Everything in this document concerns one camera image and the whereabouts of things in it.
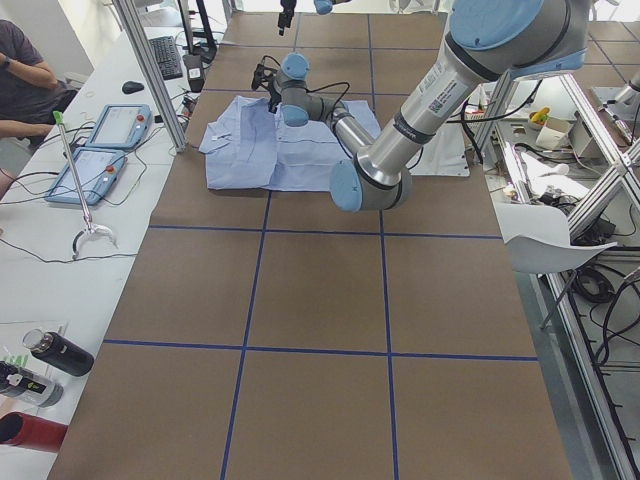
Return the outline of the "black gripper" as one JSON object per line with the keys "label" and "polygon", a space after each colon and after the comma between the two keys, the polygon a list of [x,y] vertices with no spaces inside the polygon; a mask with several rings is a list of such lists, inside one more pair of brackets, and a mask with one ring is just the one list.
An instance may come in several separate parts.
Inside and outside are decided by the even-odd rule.
{"label": "black gripper", "polygon": [[296,0],[280,0],[281,12],[278,16],[278,34],[284,35],[285,31],[291,27],[295,15]]}
{"label": "black gripper", "polygon": [[267,90],[268,90],[268,93],[270,95],[268,107],[269,108],[277,108],[278,105],[282,101],[282,97],[281,97],[280,92],[277,90],[277,88],[276,88],[274,83],[270,84],[267,87]]}

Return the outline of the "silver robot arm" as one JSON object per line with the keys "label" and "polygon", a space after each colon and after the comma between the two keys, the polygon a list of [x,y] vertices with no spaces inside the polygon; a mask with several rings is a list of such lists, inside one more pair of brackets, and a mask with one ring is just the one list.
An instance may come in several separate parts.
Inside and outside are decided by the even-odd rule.
{"label": "silver robot arm", "polygon": [[312,90],[306,81],[309,71],[309,61],[297,52],[289,53],[276,70],[271,70],[265,86],[270,95],[270,110],[279,110],[290,127],[302,127],[310,121],[325,124],[345,152],[356,158],[373,144],[374,137],[343,101],[350,83],[334,82]]}
{"label": "silver robot arm", "polygon": [[271,77],[288,126],[325,123],[349,151],[330,174],[330,193],[344,211],[386,210],[408,197],[407,163],[482,83],[504,73],[551,76],[582,67],[588,1],[456,1],[436,63],[378,137],[339,101],[308,92],[307,59],[291,53]]}

